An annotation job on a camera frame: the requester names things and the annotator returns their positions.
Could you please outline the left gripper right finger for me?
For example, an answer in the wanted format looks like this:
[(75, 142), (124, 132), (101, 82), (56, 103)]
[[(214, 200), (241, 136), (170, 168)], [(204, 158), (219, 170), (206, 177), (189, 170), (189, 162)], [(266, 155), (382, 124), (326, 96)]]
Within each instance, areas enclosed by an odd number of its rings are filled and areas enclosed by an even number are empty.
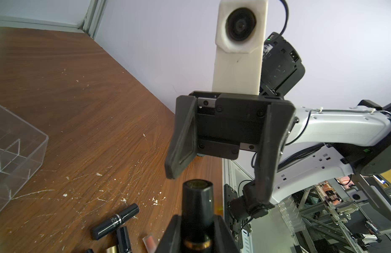
[(240, 253), (232, 234), (221, 216), (213, 216), (213, 252)]

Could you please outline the black lipstick gold band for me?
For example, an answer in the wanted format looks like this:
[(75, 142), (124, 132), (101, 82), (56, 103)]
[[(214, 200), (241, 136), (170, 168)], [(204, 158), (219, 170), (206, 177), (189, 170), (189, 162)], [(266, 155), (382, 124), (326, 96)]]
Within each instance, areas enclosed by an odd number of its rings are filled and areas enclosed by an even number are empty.
[(210, 253), (213, 242), (213, 184), (193, 179), (183, 184), (181, 237), (184, 253)]

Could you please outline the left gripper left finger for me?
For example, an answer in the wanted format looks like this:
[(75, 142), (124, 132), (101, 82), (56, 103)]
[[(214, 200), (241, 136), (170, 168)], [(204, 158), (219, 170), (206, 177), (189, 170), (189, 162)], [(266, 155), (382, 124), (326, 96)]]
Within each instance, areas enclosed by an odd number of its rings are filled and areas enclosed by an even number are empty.
[(155, 253), (180, 253), (182, 248), (181, 235), (182, 217), (174, 215), (160, 240)]

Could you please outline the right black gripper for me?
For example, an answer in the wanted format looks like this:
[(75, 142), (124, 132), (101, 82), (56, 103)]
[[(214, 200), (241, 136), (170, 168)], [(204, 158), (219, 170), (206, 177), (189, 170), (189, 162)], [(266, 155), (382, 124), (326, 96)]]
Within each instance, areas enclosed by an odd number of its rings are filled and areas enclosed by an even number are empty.
[(255, 180), (244, 186), (244, 197), (249, 215), (264, 215), (289, 129), (301, 122), (295, 116), (295, 106), (285, 101), (284, 95), (304, 74), (294, 47), (272, 32), (264, 45), (258, 96), (194, 91), (192, 96), (178, 97), (165, 159), (166, 177), (178, 178), (197, 150), (200, 155), (231, 160), (241, 149), (257, 152)]

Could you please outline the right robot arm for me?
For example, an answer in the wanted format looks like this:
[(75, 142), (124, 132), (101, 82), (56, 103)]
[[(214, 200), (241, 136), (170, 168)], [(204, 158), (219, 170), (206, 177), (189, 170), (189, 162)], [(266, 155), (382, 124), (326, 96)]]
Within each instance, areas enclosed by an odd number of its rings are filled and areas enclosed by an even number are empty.
[(298, 111), (283, 98), (258, 93), (195, 91), (176, 100), (165, 160), (177, 178), (197, 155), (234, 160), (255, 153), (255, 178), (230, 203), (235, 219), (259, 218), (285, 197), (329, 177), (390, 170), (391, 116), (364, 102), (357, 110)]

